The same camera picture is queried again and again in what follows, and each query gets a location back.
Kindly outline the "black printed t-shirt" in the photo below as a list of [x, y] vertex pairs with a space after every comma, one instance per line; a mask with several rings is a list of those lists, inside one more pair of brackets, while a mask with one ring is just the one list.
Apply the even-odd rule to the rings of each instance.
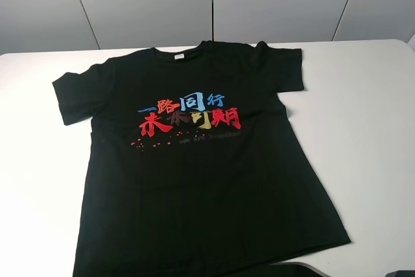
[[202, 42], [53, 82], [91, 121], [74, 276], [225, 276], [350, 243], [278, 95], [301, 49]]

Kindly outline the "black object bottom right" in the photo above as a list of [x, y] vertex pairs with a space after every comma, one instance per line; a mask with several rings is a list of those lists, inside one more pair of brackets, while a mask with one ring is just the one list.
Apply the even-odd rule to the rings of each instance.
[[415, 270], [399, 270], [390, 272], [385, 277], [415, 277]]

